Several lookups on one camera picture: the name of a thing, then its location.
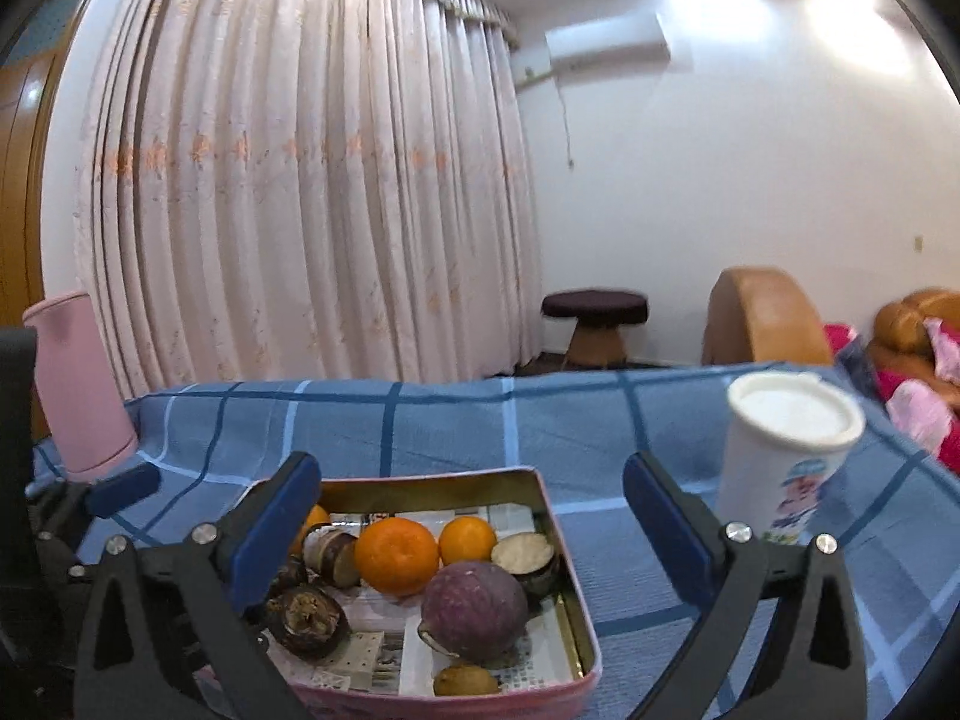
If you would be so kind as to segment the dark brown water chestnut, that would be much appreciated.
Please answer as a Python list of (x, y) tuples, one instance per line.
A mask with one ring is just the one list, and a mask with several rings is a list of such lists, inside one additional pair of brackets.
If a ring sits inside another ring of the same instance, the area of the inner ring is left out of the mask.
[(282, 647), (308, 658), (331, 655), (350, 633), (342, 606), (313, 585), (299, 585), (270, 598), (265, 621)]

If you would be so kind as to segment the large orange mandarin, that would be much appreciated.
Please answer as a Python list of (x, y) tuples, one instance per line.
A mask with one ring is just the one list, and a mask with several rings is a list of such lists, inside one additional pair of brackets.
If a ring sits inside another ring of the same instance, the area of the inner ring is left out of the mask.
[(433, 534), (408, 518), (378, 520), (356, 540), (359, 577), (383, 595), (405, 598), (420, 593), (439, 571), (439, 562)]

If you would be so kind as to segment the halved white-fleshed water chestnut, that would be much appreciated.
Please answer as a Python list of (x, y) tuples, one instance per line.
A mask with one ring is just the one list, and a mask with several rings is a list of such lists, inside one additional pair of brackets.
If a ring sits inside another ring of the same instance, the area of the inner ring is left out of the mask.
[(543, 533), (516, 533), (493, 546), (491, 562), (511, 574), (529, 596), (545, 598), (558, 575), (558, 554)]

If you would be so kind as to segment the small yellow-green fruit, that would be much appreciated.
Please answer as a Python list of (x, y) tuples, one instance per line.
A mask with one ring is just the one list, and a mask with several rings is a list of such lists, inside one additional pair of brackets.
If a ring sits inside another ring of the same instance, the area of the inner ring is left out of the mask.
[(500, 692), (500, 683), (493, 674), (470, 663), (451, 665), (433, 678), (433, 694), (436, 697), (469, 697)]

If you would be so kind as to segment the purple round fruit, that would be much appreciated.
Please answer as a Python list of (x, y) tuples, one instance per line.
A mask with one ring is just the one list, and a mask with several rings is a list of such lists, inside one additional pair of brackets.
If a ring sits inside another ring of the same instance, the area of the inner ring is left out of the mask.
[(472, 663), (506, 655), (529, 619), (523, 585), (493, 562), (443, 567), (423, 590), (416, 633), (439, 653)]

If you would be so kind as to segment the small orange mandarin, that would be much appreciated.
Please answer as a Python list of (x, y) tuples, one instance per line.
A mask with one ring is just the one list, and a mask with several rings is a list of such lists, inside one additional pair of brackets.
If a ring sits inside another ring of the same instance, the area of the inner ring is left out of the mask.
[(498, 536), (491, 525), (478, 517), (455, 517), (444, 525), (438, 539), (444, 566), (464, 561), (490, 561)]

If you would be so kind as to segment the pink cylindrical appliance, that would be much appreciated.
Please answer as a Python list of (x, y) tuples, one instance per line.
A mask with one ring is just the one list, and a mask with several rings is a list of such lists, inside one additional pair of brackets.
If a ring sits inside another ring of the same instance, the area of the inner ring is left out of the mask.
[(71, 481), (104, 478), (139, 445), (85, 291), (32, 305), (34, 382), (55, 449)]

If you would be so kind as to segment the white plastic cup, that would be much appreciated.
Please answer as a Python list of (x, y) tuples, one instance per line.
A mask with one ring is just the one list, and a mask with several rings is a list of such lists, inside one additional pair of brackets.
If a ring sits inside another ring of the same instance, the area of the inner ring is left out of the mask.
[(861, 405), (811, 372), (752, 372), (727, 387), (716, 515), (773, 543), (802, 539), (823, 488), (866, 427)]

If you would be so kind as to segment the pink cushions on sofa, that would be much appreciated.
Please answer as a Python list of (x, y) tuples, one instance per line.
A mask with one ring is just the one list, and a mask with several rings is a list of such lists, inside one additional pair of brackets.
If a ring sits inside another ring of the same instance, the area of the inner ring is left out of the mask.
[(851, 325), (823, 327), (833, 361), (867, 400), (884, 406), (893, 426), (942, 465), (958, 473), (958, 416), (929, 383), (898, 372), (877, 369), (866, 345)]

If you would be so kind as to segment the pink metal tin box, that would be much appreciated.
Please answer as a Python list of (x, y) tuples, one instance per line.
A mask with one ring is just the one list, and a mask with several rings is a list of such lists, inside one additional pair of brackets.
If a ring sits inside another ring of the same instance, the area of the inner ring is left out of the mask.
[(532, 468), (296, 483), (263, 648), (313, 718), (576, 718), (601, 656)]

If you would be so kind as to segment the brown leather sofa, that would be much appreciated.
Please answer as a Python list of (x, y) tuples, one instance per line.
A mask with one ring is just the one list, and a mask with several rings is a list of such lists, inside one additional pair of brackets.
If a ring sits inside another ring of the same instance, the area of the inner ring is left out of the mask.
[[(955, 289), (919, 289), (884, 305), (874, 319), (867, 356), (882, 371), (926, 382), (950, 408), (958, 385), (935, 373), (934, 348), (924, 322), (939, 319), (958, 327)], [(776, 266), (732, 266), (711, 289), (701, 362), (828, 364), (833, 351), (827, 325), (794, 278)]]

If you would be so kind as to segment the dark round stool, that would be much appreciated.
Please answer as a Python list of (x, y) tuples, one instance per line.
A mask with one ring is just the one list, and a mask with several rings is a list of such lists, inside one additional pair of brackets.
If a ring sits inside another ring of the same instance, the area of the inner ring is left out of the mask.
[(566, 366), (608, 369), (625, 364), (628, 353), (620, 328), (644, 325), (649, 302), (644, 294), (626, 289), (571, 289), (545, 296), (540, 312), (545, 319), (574, 322)]

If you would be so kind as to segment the pink floral curtain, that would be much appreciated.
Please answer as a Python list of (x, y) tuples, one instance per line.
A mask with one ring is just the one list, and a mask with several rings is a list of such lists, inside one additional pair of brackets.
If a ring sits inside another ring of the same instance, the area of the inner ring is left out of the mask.
[(514, 44), (490, 0), (121, 0), (76, 250), (122, 394), (535, 358)]

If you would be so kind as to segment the wooden door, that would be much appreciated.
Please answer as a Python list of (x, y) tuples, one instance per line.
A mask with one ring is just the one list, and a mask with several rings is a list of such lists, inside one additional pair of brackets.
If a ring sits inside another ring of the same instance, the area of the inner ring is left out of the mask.
[(43, 0), (2, 49), (2, 323), (44, 297), (41, 195), (47, 135), (89, 0)]

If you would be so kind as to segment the white wall air conditioner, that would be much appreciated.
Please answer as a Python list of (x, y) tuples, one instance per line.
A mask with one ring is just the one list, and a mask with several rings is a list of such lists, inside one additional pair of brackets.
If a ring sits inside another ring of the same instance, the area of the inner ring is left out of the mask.
[(550, 68), (556, 73), (614, 65), (662, 65), (670, 60), (661, 20), (652, 11), (549, 29), (545, 46)]

